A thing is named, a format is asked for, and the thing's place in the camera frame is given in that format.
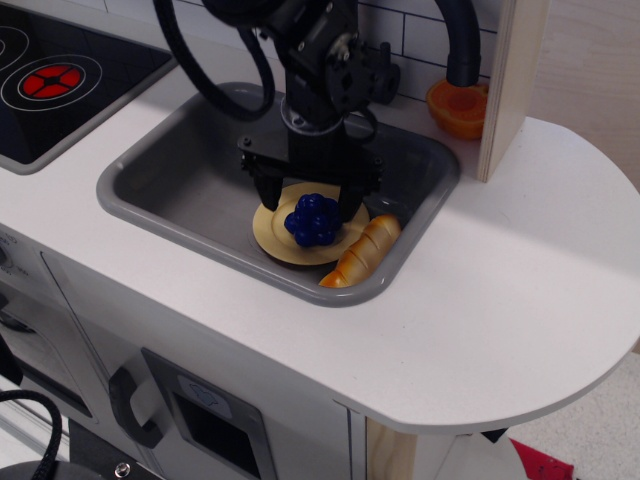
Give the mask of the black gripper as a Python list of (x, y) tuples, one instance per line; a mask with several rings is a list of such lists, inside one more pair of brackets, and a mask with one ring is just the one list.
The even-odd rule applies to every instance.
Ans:
[(339, 216), (353, 219), (364, 192), (380, 188), (384, 162), (369, 142), (354, 138), (344, 126), (310, 135), (280, 126), (242, 134), (237, 142), (242, 167), (254, 181), (262, 205), (276, 211), (284, 181), (298, 179), (340, 187)]

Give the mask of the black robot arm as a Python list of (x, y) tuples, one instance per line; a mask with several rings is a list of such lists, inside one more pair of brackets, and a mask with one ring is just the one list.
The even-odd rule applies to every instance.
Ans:
[(278, 207), (287, 178), (339, 188), (338, 211), (351, 220), (363, 198), (380, 186), (383, 163), (366, 149), (378, 122), (369, 106), (397, 91), (399, 69), (388, 47), (371, 53), (360, 40), (355, 10), (345, 1), (207, 1), (205, 9), (234, 28), (251, 55), (262, 85), (257, 106), (236, 102), (199, 65), (170, 1), (154, 4), (164, 37), (188, 78), (217, 110), (238, 121), (264, 117), (275, 104), (275, 80), (260, 45), (273, 42), (285, 69), (280, 101), (283, 131), (275, 138), (239, 139), (242, 167), (262, 204)]

